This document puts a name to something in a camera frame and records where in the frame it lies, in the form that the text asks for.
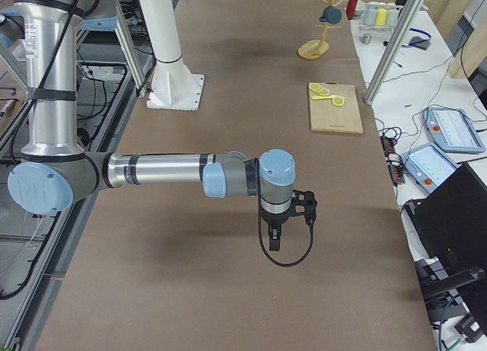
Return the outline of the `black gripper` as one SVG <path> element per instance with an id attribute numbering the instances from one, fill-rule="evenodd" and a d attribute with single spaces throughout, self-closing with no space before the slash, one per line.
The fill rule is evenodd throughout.
<path id="1" fill-rule="evenodd" d="M 285 212 L 271 213 L 260 207 L 262 219 L 268 226 L 269 249 L 280 251 L 282 225 L 291 217 L 297 216 L 295 208 L 290 206 Z"/>

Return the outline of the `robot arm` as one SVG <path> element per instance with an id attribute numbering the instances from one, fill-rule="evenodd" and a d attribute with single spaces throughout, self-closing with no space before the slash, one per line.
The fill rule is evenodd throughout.
<path id="1" fill-rule="evenodd" d="M 295 215 L 295 162 L 272 149 L 257 159 L 227 154 L 89 153 L 77 140 L 76 33 L 116 28 L 117 0 L 14 0 L 24 19 L 29 140 L 8 176 L 13 200 L 52 215 L 94 192 L 124 184 L 200 182 L 206 196 L 256 196 L 268 225 L 265 252 L 280 247 L 282 225 Z"/>

